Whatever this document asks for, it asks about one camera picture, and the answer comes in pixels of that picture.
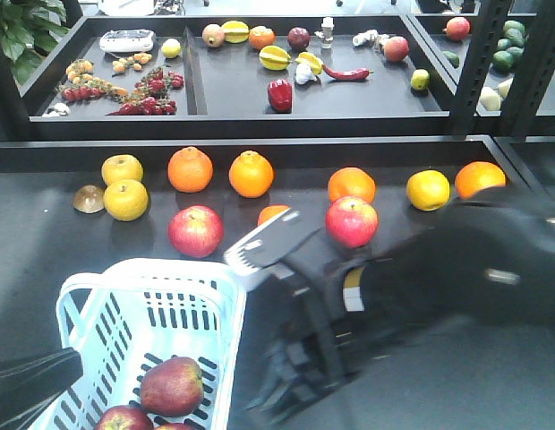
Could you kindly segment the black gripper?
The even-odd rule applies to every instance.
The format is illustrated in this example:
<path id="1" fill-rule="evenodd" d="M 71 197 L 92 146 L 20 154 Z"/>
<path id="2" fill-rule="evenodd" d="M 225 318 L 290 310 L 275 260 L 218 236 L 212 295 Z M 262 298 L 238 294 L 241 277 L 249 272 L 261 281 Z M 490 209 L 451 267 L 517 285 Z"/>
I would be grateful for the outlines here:
<path id="1" fill-rule="evenodd" d="M 356 327 L 361 314 L 347 312 L 341 278 L 370 257 L 368 250 L 341 250 L 319 218 L 296 209 L 272 217 L 225 251 L 225 263 L 250 288 L 274 276 L 296 307 L 270 343 L 269 368 L 250 410 L 282 424 L 357 376 L 365 345 Z"/>

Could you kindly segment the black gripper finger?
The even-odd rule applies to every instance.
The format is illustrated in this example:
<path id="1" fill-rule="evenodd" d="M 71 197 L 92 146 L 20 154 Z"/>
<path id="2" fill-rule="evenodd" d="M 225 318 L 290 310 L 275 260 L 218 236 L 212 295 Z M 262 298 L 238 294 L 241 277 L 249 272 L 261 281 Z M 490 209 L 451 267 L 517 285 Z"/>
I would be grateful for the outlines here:
<path id="1" fill-rule="evenodd" d="M 73 348 L 0 362 L 0 429 L 28 428 L 82 375 Z"/>

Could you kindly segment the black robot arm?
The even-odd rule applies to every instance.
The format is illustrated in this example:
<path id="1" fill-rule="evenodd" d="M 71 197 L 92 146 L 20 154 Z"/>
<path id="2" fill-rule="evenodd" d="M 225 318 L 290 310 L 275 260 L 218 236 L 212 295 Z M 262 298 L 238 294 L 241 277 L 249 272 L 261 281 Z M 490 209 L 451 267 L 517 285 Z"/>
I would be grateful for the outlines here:
<path id="1" fill-rule="evenodd" d="M 349 248 L 288 209 L 231 246 L 226 263 L 270 271 L 301 303 L 271 342 L 250 408 L 271 423 L 359 376 L 375 355 L 453 317 L 555 327 L 555 201 L 492 187 L 443 208 L 382 254 Z"/>

